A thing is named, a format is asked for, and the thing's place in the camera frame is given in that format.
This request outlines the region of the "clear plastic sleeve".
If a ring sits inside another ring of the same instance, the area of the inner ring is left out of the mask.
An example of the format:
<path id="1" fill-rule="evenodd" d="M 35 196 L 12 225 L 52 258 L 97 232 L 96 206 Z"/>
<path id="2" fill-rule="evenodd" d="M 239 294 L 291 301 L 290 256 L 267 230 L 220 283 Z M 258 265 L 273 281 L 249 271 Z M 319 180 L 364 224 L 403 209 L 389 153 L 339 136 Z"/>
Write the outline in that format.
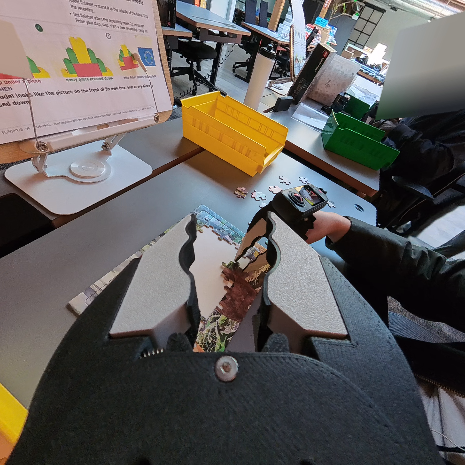
<path id="1" fill-rule="evenodd" d="M 329 115 L 320 109 L 314 108 L 304 102 L 301 102 L 293 113 L 292 118 L 318 132 L 322 132 L 329 119 Z"/>

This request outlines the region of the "black product box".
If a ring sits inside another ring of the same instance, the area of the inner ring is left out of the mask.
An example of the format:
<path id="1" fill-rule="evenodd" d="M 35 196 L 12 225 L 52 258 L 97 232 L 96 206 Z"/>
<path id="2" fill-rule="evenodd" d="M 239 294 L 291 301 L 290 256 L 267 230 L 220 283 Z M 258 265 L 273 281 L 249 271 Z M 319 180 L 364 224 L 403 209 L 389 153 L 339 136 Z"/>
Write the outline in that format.
<path id="1" fill-rule="evenodd" d="M 336 50 L 329 45 L 318 43 L 315 46 L 289 90 L 288 96 L 293 98 L 294 103 L 297 104 L 302 100 L 323 64 L 330 61 L 336 53 Z"/>

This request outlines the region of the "white patterned cardboard box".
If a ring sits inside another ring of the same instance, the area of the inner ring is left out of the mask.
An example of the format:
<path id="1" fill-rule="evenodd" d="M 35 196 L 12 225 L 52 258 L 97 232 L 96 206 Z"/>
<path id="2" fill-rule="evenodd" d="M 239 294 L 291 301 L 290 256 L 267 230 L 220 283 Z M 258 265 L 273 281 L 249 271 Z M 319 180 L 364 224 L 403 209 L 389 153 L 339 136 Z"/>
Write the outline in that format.
<path id="1" fill-rule="evenodd" d="M 331 52 L 308 88 L 307 97 L 330 106 L 355 80 L 361 64 Z"/>

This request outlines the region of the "curved paper on stand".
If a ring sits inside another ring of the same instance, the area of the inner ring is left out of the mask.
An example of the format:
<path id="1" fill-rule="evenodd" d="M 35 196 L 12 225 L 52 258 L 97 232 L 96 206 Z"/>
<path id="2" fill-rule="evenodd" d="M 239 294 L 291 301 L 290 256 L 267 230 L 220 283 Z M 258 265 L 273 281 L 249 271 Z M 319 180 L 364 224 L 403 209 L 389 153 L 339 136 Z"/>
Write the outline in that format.
<path id="1" fill-rule="evenodd" d="M 306 60 L 305 16 L 302 1 L 289 1 L 293 16 L 292 33 L 290 34 L 290 52 L 292 75 L 296 78 Z"/>

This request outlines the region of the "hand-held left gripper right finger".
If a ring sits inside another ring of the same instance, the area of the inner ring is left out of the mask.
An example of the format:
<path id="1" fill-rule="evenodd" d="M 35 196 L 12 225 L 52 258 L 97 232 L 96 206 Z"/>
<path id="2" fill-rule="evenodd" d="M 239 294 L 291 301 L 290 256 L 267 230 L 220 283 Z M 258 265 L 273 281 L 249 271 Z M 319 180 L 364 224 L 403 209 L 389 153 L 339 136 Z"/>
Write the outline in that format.
<path id="1" fill-rule="evenodd" d="M 348 331 L 319 254 L 275 213 L 268 213 L 266 260 L 259 309 L 258 349 L 271 333 L 284 334 L 291 352 L 309 336 L 346 339 Z"/>

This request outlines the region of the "person's pale trousers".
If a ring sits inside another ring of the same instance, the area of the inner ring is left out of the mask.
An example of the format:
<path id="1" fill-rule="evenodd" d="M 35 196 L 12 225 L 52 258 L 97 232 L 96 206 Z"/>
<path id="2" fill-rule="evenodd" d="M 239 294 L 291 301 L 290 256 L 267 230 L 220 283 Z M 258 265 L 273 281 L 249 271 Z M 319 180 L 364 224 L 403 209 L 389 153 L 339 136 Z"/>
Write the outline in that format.
<path id="1" fill-rule="evenodd" d="M 418 381 L 418 386 L 436 445 L 461 448 L 458 453 L 440 452 L 440 454 L 454 464 L 464 464 L 464 397 L 422 380 Z"/>

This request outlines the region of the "green plastic bin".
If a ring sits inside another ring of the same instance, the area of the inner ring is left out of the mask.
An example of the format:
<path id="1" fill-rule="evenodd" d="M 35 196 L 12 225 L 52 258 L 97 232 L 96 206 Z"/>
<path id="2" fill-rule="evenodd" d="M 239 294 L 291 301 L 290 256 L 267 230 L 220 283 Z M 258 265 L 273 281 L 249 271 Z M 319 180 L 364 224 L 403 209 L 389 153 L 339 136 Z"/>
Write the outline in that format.
<path id="1" fill-rule="evenodd" d="M 372 105 L 358 99 L 355 96 L 347 95 L 347 97 L 350 99 L 344 105 L 342 112 L 354 119 L 362 120 Z"/>
<path id="2" fill-rule="evenodd" d="M 384 132 L 343 113 L 332 113 L 321 133 L 323 146 L 373 170 L 390 166 L 399 150 L 381 140 Z"/>

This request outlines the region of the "yellow plastic bin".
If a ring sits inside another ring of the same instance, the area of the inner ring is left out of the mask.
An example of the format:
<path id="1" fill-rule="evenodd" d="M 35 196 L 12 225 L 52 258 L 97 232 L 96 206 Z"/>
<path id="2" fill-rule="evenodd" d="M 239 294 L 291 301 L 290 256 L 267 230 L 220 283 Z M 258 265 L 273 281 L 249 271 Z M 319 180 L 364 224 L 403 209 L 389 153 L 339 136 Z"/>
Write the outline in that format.
<path id="1" fill-rule="evenodd" d="M 284 148 L 286 126 L 219 91 L 181 102 L 183 136 L 250 176 Z"/>
<path id="2" fill-rule="evenodd" d="M 27 409 L 0 385 L 0 464 L 5 464 L 24 427 Z"/>

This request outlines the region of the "small black device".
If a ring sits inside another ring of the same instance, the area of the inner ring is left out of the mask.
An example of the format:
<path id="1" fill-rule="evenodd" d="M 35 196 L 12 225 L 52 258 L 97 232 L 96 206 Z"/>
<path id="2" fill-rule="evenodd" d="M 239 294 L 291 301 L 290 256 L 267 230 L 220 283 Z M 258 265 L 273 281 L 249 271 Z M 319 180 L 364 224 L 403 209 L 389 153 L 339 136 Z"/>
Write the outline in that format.
<path id="1" fill-rule="evenodd" d="M 282 112 L 282 111 L 287 111 L 293 103 L 293 97 L 292 96 L 281 96 L 278 97 L 274 106 L 268 109 L 263 110 L 263 113 L 270 113 L 270 112 Z"/>

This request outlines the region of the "grey desk with black legs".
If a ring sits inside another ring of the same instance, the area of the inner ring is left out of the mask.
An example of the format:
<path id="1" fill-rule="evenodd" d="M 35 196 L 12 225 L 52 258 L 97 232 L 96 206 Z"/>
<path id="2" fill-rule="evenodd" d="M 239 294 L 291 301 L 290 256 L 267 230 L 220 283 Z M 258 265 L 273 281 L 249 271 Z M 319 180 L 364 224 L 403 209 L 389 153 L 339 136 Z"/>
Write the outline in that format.
<path id="1" fill-rule="evenodd" d="M 179 20 L 187 24 L 187 28 L 190 28 L 194 32 L 194 38 L 202 42 L 216 43 L 217 56 L 212 62 L 210 78 L 207 80 L 200 77 L 200 82 L 207 86 L 209 91 L 216 91 L 217 88 L 214 85 L 216 83 L 223 45 L 239 44 L 242 37 L 250 36 L 251 32 L 207 9 L 184 1 L 177 1 L 176 15 Z"/>

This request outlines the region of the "puzzle pieces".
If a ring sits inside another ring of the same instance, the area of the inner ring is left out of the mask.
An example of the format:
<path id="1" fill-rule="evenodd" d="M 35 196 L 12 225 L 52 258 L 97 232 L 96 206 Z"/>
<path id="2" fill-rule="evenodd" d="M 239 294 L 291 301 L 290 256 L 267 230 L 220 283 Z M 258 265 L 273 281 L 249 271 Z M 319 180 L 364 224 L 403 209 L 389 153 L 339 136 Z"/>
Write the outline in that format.
<path id="1" fill-rule="evenodd" d="M 309 179 L 306 177 L 299 177 L 300 184 L 291 186 L 291 180 L 287 177 L 280 176 L 280 184 L 285 185 L 287 189 L 283 193 L 288 199 L 290 199 L 294 204 L 299 207 L 311 206 L 314 208 L 321 209 L 325 205 L 334 207 L 333 202 L 329 201 L 327 198 L 327 192 L 322 188 L 316 187 L 313 184 L 309 183 Z M 269 186 L 269 192 L 275 196 L 284 191 L 280 186 Z M 234 194 L 237 198 L 244 199 L 248 195 L 249 191 L 245 187 L 237 187 L 234 191 Z M 262 191 L 257 191 L 256 189 L 250 193 L 250 196 L 255 201 L 261 201 L 260 208 L 264 208 L 268 204 L 266 203 L 267 194 L 264 194 Z"/>

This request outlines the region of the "person's right forearm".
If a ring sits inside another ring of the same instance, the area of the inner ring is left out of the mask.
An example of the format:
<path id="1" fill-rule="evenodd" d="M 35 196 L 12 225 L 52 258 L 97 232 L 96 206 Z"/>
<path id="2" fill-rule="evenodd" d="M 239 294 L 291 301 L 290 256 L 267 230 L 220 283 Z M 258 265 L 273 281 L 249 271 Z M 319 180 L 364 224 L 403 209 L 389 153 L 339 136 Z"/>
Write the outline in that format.
<path id="1" fill-rule="evenodd" d="M 355 218 L 350 230 L 337 242 L 326 239 L 358 275 L 377 286 L 404 308 L 422 317 L 439 317 L 465 330 L 465 261 L 449 261 L 440 253 L 420 247 L 404 237 L 368 225 Z"/>

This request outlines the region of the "jigsaw puzzle board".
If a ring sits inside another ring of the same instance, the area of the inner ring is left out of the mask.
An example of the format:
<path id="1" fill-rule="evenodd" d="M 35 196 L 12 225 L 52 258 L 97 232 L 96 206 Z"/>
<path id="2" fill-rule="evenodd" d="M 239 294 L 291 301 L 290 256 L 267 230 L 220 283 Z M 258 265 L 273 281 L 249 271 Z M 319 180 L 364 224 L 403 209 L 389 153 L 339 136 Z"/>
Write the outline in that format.
<path id="1" fill-rule="evenodd" d="M 245 234 L 201 205 L 197 217 L 194 244 L 194 275 L 199 307 L 200 327 L 195 352 L 224 352 L 246 313 L 259 297 L 265 273 L 245 273 L 250 259 L 235 255 Z"/>

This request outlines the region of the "white water bottle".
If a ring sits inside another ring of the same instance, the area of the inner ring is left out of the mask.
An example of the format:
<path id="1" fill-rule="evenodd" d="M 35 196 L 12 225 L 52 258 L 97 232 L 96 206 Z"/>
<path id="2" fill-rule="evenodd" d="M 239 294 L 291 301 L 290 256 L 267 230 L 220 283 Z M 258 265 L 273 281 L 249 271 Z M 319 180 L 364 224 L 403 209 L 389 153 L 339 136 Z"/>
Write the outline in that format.
<path id="1" fill-rule="evenodd" d="M 276 52 L 273 44 L 261 47 L 256 55 L 253 72 L 248 85 L 244 104 L 253 110 L 258 110 L 265 86 L 275 65 Z"/>

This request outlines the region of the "black upright box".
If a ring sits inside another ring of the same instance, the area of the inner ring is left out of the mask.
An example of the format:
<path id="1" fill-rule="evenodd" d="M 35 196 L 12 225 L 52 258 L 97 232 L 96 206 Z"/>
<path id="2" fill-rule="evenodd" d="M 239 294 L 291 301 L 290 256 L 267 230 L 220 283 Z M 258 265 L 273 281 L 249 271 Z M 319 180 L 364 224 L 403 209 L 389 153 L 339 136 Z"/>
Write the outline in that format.
<path id="1" fill-rule="evenodd" d="M 176 27 L 176 0 L 158 0 L 158 9 L 161 26 L 175 29 Z"/>

